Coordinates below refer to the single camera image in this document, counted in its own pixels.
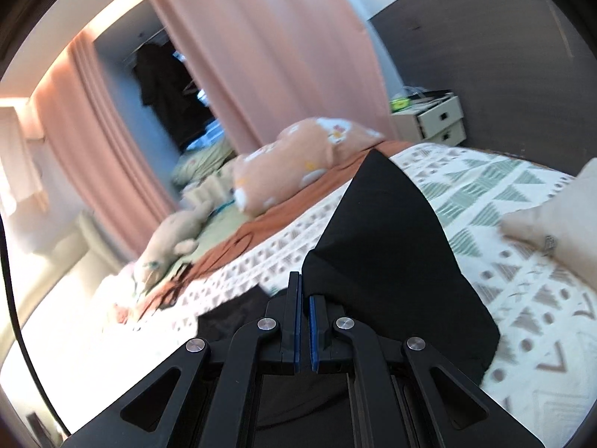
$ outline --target pink curtain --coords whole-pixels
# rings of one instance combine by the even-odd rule
[[[176,206],[122,121],[102,76],[93,41],[83,31],[32,100],[56,158],[82,199],[111,234],[140,254]]]
[[[328,116],[391,136],[383,77],[347,0],[150,0],[232,145]]]

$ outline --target pillow tag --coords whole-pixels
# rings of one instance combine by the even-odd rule
[[[548,256],[553,256],[556,251],[557,240],[553,236],[545,236],[545,246],[543,246],[543,252]]]

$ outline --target green object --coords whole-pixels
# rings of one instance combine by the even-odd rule
[[[396,98],[390,101],[390,111],[395,113],[410,106],[410,98]]]

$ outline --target nightstand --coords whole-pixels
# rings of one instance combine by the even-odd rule
[[[392,114],[394,139],[456,146],[466,139],[462,117],[460,101],[452,92],[424,103],[415,102]]]

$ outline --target pillow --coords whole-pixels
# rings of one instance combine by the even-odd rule
[[[345,119],[304,119],[283,130],[276,142],[238,157],[237,206],[246,214],[260,215],[383,140],[381,133]]]
[[[234,156],[234,150],[226,138],[207,148],[187,152],[174,167],[172,182],[184,187],[190,182],[201,181],[218,170],[231,156]]]
[[[500,226],[505,235],[553,255],[597,290],[597,159],[554,198],[505,214]]]

